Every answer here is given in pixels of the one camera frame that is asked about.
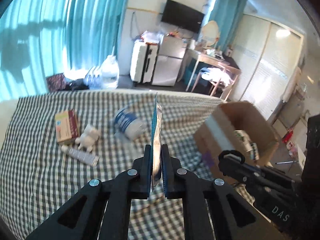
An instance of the cardboard box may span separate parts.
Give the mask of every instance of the cardboard box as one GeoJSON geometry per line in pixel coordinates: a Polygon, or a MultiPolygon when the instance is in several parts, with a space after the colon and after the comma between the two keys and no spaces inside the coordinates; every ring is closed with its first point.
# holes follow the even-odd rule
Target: cardboard box
{"type": "Polygon", "coordinates": [[[264,166],[279,145],[270,124],[254,105],[246,101],[218,105],[196,131],[194,139],[212,175],[215,178],[224,179],[229,184],[236,182],[236,180],[223,176],[218,168],[218,156],[222,151],[237,150],[245,156],[246,163],[264,166]],[[255,162],[250,159],[250,153],[236,137],[235,130],[244,130],[252,142],[257,144],[259,160],[255,162]]]}
{"type": "Polygon", "coordinates": [[[55,125],[58,143],[70,144],[80,136],[78,121],[74,110],[56,114],[55,125]]]}

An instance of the open cardboard box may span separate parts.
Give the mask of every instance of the open cardboard box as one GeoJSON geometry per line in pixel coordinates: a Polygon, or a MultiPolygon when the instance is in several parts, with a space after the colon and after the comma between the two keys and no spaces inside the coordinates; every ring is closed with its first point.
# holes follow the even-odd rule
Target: open cardboard box
{"type": "Polygon", "coordinates": [[[233,178],[223,176],[218,168],[219,154],[224,150],[241,152],[246,163],[250,165],[266,165],[279,146],[269,123],[263,118],[253,104],[243,102],[228,102],[217,106],[194,134],[199,152],[204,162],[209,166],[215,178],[222,178],[229,184],[236,182],[233,178]],[[235,130],[244,130],[258,147],[260,159],[253,161],[246,152],[235,130]]]}

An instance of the white sliding door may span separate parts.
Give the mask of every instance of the white sliding door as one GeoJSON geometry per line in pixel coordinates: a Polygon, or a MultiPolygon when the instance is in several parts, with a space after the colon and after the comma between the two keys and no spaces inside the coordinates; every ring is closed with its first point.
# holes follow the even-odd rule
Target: white sliding door
{"type": "Polygon", "coordinates": [[[262,58],[241,100],[252,102],[268,119],[297,66],[301,38],[279,25],[271,25],[262,58]]]}
{"type": "Polygon", "coordinates": [[[250,15],[243,15],[233,42],[232,57],[241,69],[230,99],[238,101],[244,94],[257,67],[268,37],[271,22],[250,15]]]}

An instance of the curtain fold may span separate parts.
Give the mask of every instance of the curtain fold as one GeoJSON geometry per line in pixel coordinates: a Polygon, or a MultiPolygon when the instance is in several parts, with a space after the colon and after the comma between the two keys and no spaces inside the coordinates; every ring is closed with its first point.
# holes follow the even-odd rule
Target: curtain fold
{"type": "Polygon", "coordinates": [[[216,0],[209,21],[216,21],[220,31],[217,47],[225,51],[232,43],[247,0],[216,0]]]}
{"type": "Polygon", "coordinates": [[[45,77],[101,65],[127,0],[13,0],[0,18],[0,101],[47,92],[45,77]]]}

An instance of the bed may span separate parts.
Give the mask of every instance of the bed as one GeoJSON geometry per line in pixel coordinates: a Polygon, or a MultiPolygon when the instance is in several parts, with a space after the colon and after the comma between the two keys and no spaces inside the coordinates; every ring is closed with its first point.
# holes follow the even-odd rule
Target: bed
{"type": "MultiPolygon", "coordinates": [[[[0,216],[17,239],[25,239],[88,181],[113,179],[143,155],[150,144],[155,93],[57,92],[0,103],[6,109],[0,116],[0,216]],[[148,131],[134,142],[124,143],[114,135],[112,118],[124,106],[148,124],[148,131]],[[94,168],[66,156],[56,143],[54,115],[67,109],[76,111],[80,131],[91,124],[102,132],[93,148],[100,156],[94,168]]],[[[162,143],[184,168],[212,180],[193,134],[222,101],[158,91],[158,102],[163,109],[162,143]]],[[[148,200],[133,200],[128,239],[184,239],[182,200],[165,199],[162,183],[148,200]]]]}

